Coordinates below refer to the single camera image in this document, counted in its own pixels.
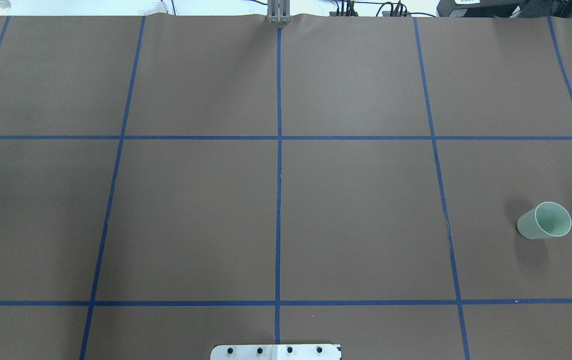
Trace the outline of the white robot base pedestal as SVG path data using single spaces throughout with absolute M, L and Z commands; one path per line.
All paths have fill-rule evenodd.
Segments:
M 217 345 L 211 353 L 212 360 L 341 360 L 339 344 L 230 344 Z

